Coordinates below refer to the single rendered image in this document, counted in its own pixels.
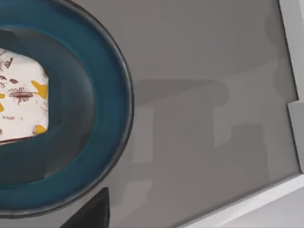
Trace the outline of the blue plate with printed centre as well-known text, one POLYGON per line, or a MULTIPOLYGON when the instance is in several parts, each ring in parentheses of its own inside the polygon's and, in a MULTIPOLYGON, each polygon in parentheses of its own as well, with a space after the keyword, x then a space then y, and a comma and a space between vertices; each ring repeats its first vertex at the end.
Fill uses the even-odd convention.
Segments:
POLYGON ((45 215, 89 193, 133 124, 128 65, 72 0, 0 0, 0 219, 45 215))

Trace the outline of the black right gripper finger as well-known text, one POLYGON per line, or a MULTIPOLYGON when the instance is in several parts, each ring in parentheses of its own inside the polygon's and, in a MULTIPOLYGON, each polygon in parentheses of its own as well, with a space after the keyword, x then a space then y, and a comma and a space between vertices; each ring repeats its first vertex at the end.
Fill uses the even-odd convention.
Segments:
POLYGON ((109 188, 102 188, 59 228, 109 228, 109 188))

